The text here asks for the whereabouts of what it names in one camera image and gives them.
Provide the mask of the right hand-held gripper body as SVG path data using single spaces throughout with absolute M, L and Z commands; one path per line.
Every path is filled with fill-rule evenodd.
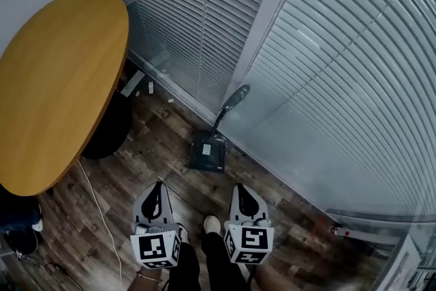
M 231 263 L 262 264 L 273 250 L 275 230 L 269 219 L 225 222 L 224 243 Z

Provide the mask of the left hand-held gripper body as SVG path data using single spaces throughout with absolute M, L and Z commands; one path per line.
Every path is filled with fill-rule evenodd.
M 178 264 L 181 237 L 179 226 L 172 219 L 135 218 L 130 241 L 136 261 L 146 269 L 168 269 Z

